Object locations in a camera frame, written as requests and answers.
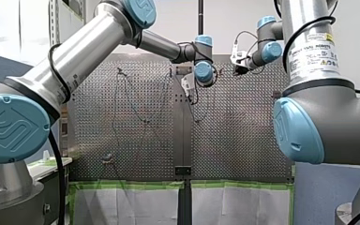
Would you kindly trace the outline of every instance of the pegboard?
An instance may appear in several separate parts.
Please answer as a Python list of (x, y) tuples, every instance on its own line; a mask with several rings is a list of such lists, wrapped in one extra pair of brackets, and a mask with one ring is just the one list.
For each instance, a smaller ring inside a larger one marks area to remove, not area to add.
[(272, 121), (273, 93), (289, 83), (282, 65), (240, 77), (229, 56), (215, 57), (215, 65), (221, 75), (215, 86), (200, 89), (193, 109), (193, 179), (289, 182), (292, 163), (277, 147)]
[(163, 58), (113, 54), (81, 84), (68, 109), (79, 156), (71, 180), (173, 180), (170, 68)]
[[(217, 83), (199, 89), (196, 106), (179, 108), (174, 101), (184, 93), (168, 76), (168, 60), (111, 55), (68, 105), (70, 179), (174, 180), (183, 161), (191, 166), (190, 179), (288, 182), (291, 162), (278, 150), (272, 125), (273, 91), (288, 83), (281, 65), (235, 78), (229, 55), (214, 59), (222, 71)], [(179, 127), (179, 113), (194, 122), (184, 119), (190, 124)], [(185, 142), (180, 153), (178, 135)], [(104, 165), (109, 154), (112, 163)]]

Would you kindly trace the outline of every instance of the black pole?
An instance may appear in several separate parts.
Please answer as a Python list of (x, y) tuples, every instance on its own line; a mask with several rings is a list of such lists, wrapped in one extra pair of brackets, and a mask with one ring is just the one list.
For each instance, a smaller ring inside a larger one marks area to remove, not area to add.
[(203, 35), (203, 0), (198, 4), (198, 35)]

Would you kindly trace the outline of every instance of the blue joint cap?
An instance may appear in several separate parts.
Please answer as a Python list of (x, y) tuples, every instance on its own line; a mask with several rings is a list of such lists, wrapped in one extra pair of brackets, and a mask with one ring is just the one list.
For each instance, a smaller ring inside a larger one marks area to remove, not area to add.
[(272, 22), (276, 22), (276, 21), (277, 20), (274, 16), (265, 16), (257, 22), (257, 29), (260, 29), (262, 26), (264, 26), (268, 23), (272, 23)]
[(124, 0), (127, 13), (142, 29), (152, 26), (157, 18), (154, 0)]
[(283, 97), (275, 103), (274, 131), (279, 149), (291, 160), (323, 163), (323, 141), (318, 129), (295, 100)]
[(35, 101), (0, 95), (0, 163), (34, 155), (48, 139), (49, 116)]
[(276, 41), (271, 41), (262, 48), (262, 60), (271, 63), (282, 55), (282, 47)]
[(207, 45), (207, 46), (213, 46), (213, 39), (210, 36), (207, 35), (200, 35), (195, 37), (195, 42)]
[(198, 62), (194, 67), (194, 75), (199, 83), (210, 83), (213, 80), (211, 63), (208, 61)]

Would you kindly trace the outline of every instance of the robotic arm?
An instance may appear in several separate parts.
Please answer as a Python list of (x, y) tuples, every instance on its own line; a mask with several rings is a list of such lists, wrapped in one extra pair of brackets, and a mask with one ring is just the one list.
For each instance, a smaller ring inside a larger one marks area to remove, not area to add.
[[(259, 21), (255, 53), (238, 52), (234, 44), (232, 62), (237, 72), (273, 62), (281, 52), (274, 41), (284, 38), (283, 66), (290, 85), (274, 106), (279, 149), (296, 162), (360, 165), (360, 97), (355, 94), (360, 91), (340, 76), (331, 29), (336, 19), (328, 16), (336, 1), (278, 2), (282, 25), (273, 17)], [(352, 221), (338, 217), (337, 224), (359, 221), (360, 190), (352, 202), (352, 216)]]
[(95, 15), (36, 67), (0, 83), (0, 224), (43, 224), (43, 186), (33, 182), (23, 160), (47, 141), (60, 105), (118, 45), (132, 44), (173, 63), (193, 61), (195, 80), (213, 83), (212, 39), (198, 36), (179, 45), (144, 31), (156, 20), (152, 0), (102, 1)]
[(282, 22), (277, 22), (275, 17), (266, 16), (259, 20), (255, 38), (257, 38), (255, 45), (258, 45), (256, 52), (239, 52), (238, 38), (235, 40), (232, 46), (231, 61), (235, 65), (236, 75), (246, 74), (263, 67), (282, 55), (282, 47), (277, 43), (277, 40), (283, 39)]
[[(24, 140), (18, 144), (22, 146), (21, 150), (17, 146), (18, 151), (8, 151), (0, 146), (0, 163), (19, 161), (34, 154), (44, 143), (42, 140), (47, 139), (50, 124), (59, 118), (60, 105), (69, 100), (71, 93), (120, 44), (132, 44), (174, 63), (194, 61), (197, 82), (203, 86), (211, 85), (214, 80), (212, 39), (198, 36), (195, 42), (178, 45), (143, 30), (150, 27), (155, 19), (152, 1), (102, 2), (96, 8), (96, 17), (54, 52), (51, 51), (50, 57), (22, 77), (7, 77), (0, 83), (0, 98), (5, 96), (10, 101), (7, 105), (17, 104), (17, 100), (22, 104), (30, 99), (34, 101), (29, 105), (39, 113), (27, 118), (38, 120), (35, 124), (39, 130), (34, 135), (40, 135), (38, 142), (35, 140), (31, 144)], [(11, 95), (18, 99), (11, 101)], [(11, 117), (13, 113), (6, 111), (6, 117)]]

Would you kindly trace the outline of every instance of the white label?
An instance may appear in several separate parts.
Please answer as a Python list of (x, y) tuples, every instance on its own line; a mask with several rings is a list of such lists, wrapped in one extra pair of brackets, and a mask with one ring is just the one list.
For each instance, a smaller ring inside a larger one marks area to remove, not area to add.
[(289, 55), (291, 79), (306, 77), (316, 71), (338, 73), (338, 56), (335, 45), (329, 40), (313, 40), (301, 48), (294, 48)]

